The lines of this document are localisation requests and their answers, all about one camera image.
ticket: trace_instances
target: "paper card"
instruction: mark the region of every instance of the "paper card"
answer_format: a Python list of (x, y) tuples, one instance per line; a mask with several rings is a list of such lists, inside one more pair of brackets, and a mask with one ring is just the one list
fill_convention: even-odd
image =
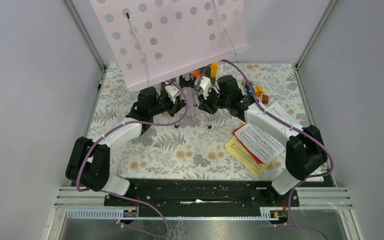
[(266, 170), (266, 168), (270, 165), (270, 163), (258, 164), (236, 136), (233, 136), (224, 145), (224, 147), (236, 160), (245, 165), (245, 167), (257, 178), (260, 177), (264, 170)]
[(264, 164), (270, 163), (285, 150), (278, 140), (249, 123), (234, 134), (244, 147)]
[(267, 111), (285, 119), (287, 122), (291, 122), (294, 125), (299, 124), (297, 120), (291, 117), (277, 101), (273, 102), (270, 106), (268, 106)]

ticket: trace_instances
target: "gray circular hole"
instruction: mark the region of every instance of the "gray circular hole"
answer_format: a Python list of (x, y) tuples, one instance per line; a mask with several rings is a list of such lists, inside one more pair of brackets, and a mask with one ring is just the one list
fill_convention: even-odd
[(198, 9), (195, 6), (190, 8), (190, 14), (195, 15), (197, 14), (197, 12), (198, 12)]
[(128, 32), (129, 32), (131, 35), (135, 35), (135, 32), (136, 32), (136, 33), (138, 32), (138, 30), (136, 29), (136, 27), (133, 27), (133, 29), (132, 29), (132, 28), (129, 28), (129, 29), (128, 29)]
[(168, 21), (169, 21), (169, 20), (167, 19), (166, 16), (162, 16), (162, 17), (159, 19), (159, 22), (160, 22), (161, 24), (166, 24)]
[(176, 12), (176, 19), (180, 20), (183, 17), (183, 13), (181, 11)]
[(149, 40), (149, 42), (152, 44), (152, 45), (156, 45), (158, 43), (157, 39), (155, 37), (151, 38)]
[(127, 55), (127, 49), (125, 49), (124, 47), (120, 48), (120, 54), (123, 56), (126, 56)]
[(145, 22), (145, 28), (148, 30), (152, 29), (152, 22), (150, 21)]
[(139, 11), (141, 11), (142, 13), (146, 12), (147, 11), (147, 5), (145, 3), (139, 4)]
[(114, 16), (109, 14), (109, 13), (107, 13), (105, 15), (105, 21), (107, 21), (108, 23), (112, 23), (114, 21)]
[(112, 34), (112, 37), (115, 39), (115, 40), (119, 40), (122, 35), (118, 32), (118, 31), (115, 31), (113, 34)]
[(204, 5), (204, 8), (205, 8), (205, 10), (210, 10), (210, 9), (211, 9), (211, 3), (207, 2), (207, 3)]
[(123, 9), (123, 10), (121, 11), (121, 14), (122, 14), (125, 18), (127, 18), (126, 13), (128, 13), (129, 16), (130, 16), (130, 10), (129, 10), (128, 8), (125, 8), (125, 9)]
[(155, 6), (161, 7), (163, 5), (163, 0), (155, 0)]

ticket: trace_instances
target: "small toy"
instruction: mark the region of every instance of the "small toy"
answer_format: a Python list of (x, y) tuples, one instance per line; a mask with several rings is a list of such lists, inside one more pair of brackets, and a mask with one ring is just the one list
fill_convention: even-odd
[(269, 103), (269, 96), (263, 94), (262, 95), (262, 103), (268, 104)]
[[(264, 94), (263, 88), (261, 86), (253, 86), (254, 81), (251, 81), (251, 80), (249, 80), (249, 83), (251, 84), (251, 87), (253, 87), (252, 90), (254, 90), (255, 96), (257, 98), (261, 97), (261, 95)], [(253, 93), (251, 92), (251, 88), (248, 86), (247, 81), (245, 79), (243, 79), (240, 84), (245, 87), (245, 92), (246, 94), (248, 94), (248, 96), (253, 95)]]
[(261, 97), (261, 95), (263, 95), (263, 88), (261, 86), (256, 86), (254, 87), (254, 90), (255, 90), (255, 96), (257, 98)]

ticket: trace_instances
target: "metal rod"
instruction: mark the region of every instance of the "metal rod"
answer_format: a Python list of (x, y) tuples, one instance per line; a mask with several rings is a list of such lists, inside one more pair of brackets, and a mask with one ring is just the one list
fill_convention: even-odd
[(310, 53), (310, 50), (312, 49), (314, 43), (316, 42), (317, 38), (320, 35), (320, 32), (322, 31), (323, 27), (325, 26), (327, 20), (329, 19), (329, 16), (331, 15), (332, 11), (334, 10), (335, 6), (339, 0), (330, 0), (329, 4), (327, 5), (326, 9), (324, 10), (323, 15), (321, 16), (320, 21), (318, 22), (314, 32), (312, 33), (307, 45), (304, 48), (304, 51), (302, 52), (301, 56), (299, 57), (298, 61), (296, 62), (296, 68), (300, 69), (304, 61), (306, 60), (307, 56)]
[(231, 44), (232, 47), (233, 47), (234, 54), (237, 56), (238, 53), (236, 52), (236, 48), (235, 48), (235, 46), (233, 45), (231, 36), (230, 36), (229, 33), (228, 33), (228, 30), (227, 30), (227, 28), (226, 28), (225, 22), (223, 21), (223, 18), (222, 18), (222, 15), (220, 14), (219, 8), (217, 7), (216, 1), (215, 1), (215, 0), (212, 0), (212, 3), (214, 4), (214, 8), (215, 8), (215, 10), (217, 10), (218, 17), (220, 18), (221, 23), (223, 24), (223, 27), (224, 27), (224, 31), (226, 32), (227, 37), (229, 38), (230, 44)]
[(94, 42), (92, 41), (91, 36), (88, 33), (88, 30), (85, 27), (85, 24), (83, 23), (82, 19), (79, 16), (79, 13), (76, 10), (76, 7), (74, 6), (72, 0), (63, 0), (65, 7), (68, 10), (68, 13), (70, 14), (71, 18), (73, 19), (78, 31), (80, 32), (80, 35), (82, 36), (83, 40), (85, 41), (87, 48), (92, 53), (96, 63), (100, 67), (102, 71), (105, 71), (105, 62), (101, 57), (101, 54), (99, 53), (97, 47), (95, 46)]
[(132, 22), (130, 21), (130, 15), (128, 12), (126, 12), (126, 17), (127, 17), (128, 24), (130, 24), (131, 30), (133, 31), (134, 36), (136, 37), (136, 40), (140, 45), (140, 49), (142, 50), (142, 53), (145, 56), (146, 74), (148, 75), (148, 79), (151, 79), (150, 70), (149, 70), (149, 66), (148, 66), (148, 57), (147, 57), (147, 54), (145, 53), (144, 46), (142, 45), (141, 41), (139, 40), (138, 35), (136, 34), (135, 27), (133, 27)]

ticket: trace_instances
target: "white paper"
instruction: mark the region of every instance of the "white paper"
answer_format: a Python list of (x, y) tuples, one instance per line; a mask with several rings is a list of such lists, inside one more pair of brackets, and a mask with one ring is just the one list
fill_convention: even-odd
[(292, 118), (277, 101), (273, 102), (270, 106), (268, 106), (267, 111), (285, 119), (287, 122), (290, 122), (294, 125), (299, 124), (297, 120)]
[(285, 150), (285, 147), (278, 140), (249, 123), (242, 126), (234, 134), (252, 154), (265, 164), (273, 161)]
[[(278, 103), (272, 103), (267, 111), (294, 125), (299, 124)], [(279, 156), (285, 147), (274, 137), (252, 124), (245, 124), (235, 132), (237, 139), (261, 162), (268, 164)]]

